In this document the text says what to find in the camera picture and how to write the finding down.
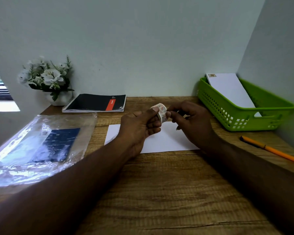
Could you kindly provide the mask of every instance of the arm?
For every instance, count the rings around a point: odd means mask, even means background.
[[[112,142],[0,203],[0,234],[72,232],[108,182],[141,152],[146,137],[160,131],[158,111],[124,115]]]
[[[294,173],[242,150],[219,138],[210,124],[208,111],[192,102],[169,107],[167,116],[187,138],[204,150],[227,179],[263,211],[278,228],[294,233]],[[183,118],[183,110],[190,117]]]

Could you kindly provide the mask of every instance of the green plastic basket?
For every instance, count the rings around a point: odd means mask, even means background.
[[[256,108],[234,105],[216,91],[206,77],[198,84],[198,98],[229,131],[275,130],[294,111],[294,104],[239,79]],[[262,117],[255,117],[259,112]]]

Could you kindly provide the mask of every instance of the wooden table surface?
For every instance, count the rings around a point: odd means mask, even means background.
[[[157,103],[196,97],[128,97],[124,112],[98,113],[86,155],[104,144],[110,124],[123,114]],[[42,114],[61,114],[50,106]],[[211,115],[226,141],[294,172],[294,162],[239,140],[244,134],[280,151],[294,149],[274,132],[228,132]],[[7,196],[0,196],[0,201]],[[76,234],[280,234],[249,200],[217,173],[200,150],[140,154],[127,162],[113,186],[80,224]]]

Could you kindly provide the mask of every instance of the person's right hand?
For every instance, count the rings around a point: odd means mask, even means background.
[[[178,111],[190,115],[187,119]],[[186,137],[200,149],[210,149],[220,142],[220,138],[213,131],[208,110],[190,101],[172,104],[166,115],[176,122]]]

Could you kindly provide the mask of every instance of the hand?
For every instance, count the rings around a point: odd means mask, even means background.
[[[159,108],[153,107],[144,113],[136,111],[122,116],[117,138],[122,143],[128,144],[126,153],[129,159],[140,154],[147,137],[161,131],[158,112]]]
[[[168,108],[166,115],[176,122],[186,137],[200,149],[208,149],[216,145],[220,138],[213,131],[208,111],[189,101],[176,102]]]

